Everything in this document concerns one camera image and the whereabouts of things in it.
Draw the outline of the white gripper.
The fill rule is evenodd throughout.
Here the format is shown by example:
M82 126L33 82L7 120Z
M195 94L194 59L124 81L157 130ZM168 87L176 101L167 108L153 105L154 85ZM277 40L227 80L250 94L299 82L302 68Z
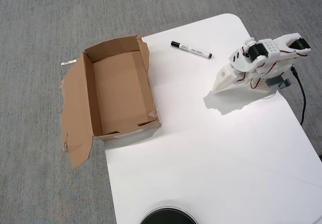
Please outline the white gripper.
M238 81L242 81L244 78L244 72L238 71L231 64L227 64L219 71L219 76L213 84L212 92L219 93L244 87L245 82L235 84Z

